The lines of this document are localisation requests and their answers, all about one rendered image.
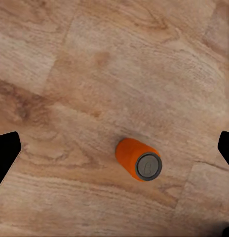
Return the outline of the can of soda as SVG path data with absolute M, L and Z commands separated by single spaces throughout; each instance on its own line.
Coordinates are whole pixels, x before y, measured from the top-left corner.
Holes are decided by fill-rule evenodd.
M 139 181 L 152 181 L 162 170 L 157 150 L 133 138 L 120 141 L 115 150 L 118 162 Z

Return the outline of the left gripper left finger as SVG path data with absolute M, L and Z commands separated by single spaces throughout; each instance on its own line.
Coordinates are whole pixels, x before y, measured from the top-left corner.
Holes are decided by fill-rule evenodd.
M 21 143 L 16 131 L 0 135 L 0 183 L 20 151 Z

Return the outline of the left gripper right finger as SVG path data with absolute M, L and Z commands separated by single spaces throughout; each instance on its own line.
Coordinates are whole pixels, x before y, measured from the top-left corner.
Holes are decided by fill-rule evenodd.
M 221 133 L 218 149 L 229 164 L 229 132 L 223 131 Z

